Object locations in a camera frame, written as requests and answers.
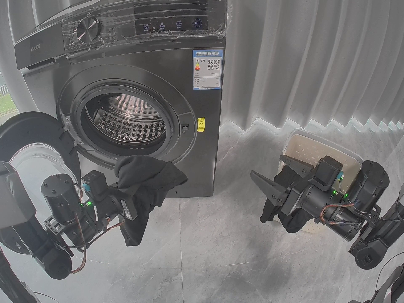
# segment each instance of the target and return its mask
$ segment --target plastic wrap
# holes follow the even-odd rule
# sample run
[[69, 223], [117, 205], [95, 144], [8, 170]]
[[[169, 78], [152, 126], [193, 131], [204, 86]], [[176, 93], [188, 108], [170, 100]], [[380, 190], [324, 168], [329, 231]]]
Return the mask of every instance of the plastic wrap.
[[[230, 10], [227, 0], [127, 0], [90, 8], [62, 20], [66, 57], [166, 38], [221, 39], [227, 32]], [[100, 27], [98, 36], [89, 43], [80, 41], [76, 34], [86, 17], [92, 17]]]

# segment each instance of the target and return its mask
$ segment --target window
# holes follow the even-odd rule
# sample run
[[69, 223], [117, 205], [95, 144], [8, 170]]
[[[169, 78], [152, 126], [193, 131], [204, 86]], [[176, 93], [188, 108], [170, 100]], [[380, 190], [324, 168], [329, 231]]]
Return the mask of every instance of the window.
[[0, 125], [18, 113], [11, 95], [0, 73]]

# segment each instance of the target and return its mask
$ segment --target control panel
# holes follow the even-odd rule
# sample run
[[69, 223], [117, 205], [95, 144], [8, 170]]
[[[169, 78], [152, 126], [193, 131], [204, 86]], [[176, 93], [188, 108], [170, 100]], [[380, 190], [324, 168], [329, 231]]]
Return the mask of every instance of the control panel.
[[92, 8], [62, 20], [68, 57], [88, 50], [164, 36], [220, 36], [226, 0], [132, 0]]

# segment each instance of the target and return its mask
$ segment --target grass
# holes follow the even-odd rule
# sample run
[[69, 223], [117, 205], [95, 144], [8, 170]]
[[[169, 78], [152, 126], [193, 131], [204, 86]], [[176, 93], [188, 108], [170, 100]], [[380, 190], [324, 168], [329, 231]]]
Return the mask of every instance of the grass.
[[0, 112], [16, 109], [10, 94], [0, 95]]

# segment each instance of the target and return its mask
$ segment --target aux logo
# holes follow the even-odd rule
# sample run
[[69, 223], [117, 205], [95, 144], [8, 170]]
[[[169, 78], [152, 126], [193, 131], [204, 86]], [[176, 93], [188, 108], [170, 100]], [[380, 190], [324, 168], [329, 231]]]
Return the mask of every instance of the aux logo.
[[38, 48], [41, 48], [41, 44], [38, 44], [35, 47], [31, 47], [31, 52], [37, 50]]

